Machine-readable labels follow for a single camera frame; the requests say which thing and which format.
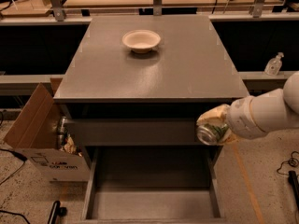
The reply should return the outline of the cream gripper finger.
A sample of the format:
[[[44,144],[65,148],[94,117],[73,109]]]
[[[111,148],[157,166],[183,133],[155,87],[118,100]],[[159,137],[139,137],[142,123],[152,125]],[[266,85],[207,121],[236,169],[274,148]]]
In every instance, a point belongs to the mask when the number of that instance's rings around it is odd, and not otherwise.
[[[233,142],[237,142],[240,139],[239,136],[237,136],[235,133],[232,133],[231,131],[228,131],[225,133],[225,135],[220,139],[219,144],[220,145],[226,145],[231,144]]]
[[[226,122],[226,115],[230,106],[223,104],[216,106],[203,113],[196,121],[197,126],[210,124],[213,126],[221,126]]]

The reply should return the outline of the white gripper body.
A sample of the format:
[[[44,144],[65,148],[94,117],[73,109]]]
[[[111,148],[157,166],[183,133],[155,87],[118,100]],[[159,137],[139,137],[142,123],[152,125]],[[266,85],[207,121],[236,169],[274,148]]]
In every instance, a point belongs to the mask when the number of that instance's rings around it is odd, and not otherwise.
[[[245,139],[265,137],[267,132],[258,124],[262,116],[262,99],[257,96],[247,96],[231,103],[226,114],[226,123],[231,131]]]

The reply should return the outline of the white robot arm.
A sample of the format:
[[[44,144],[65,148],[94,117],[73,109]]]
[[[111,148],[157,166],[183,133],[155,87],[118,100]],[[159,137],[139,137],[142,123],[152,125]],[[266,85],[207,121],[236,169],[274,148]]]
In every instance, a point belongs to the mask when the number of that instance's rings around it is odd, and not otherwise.
[[[216,146],[237,137],[256,139],[279,130],[299,128],[299,72],[292,74],[282,89],[247,96],[230,105],[219,105],[196,121],[200,142]]]

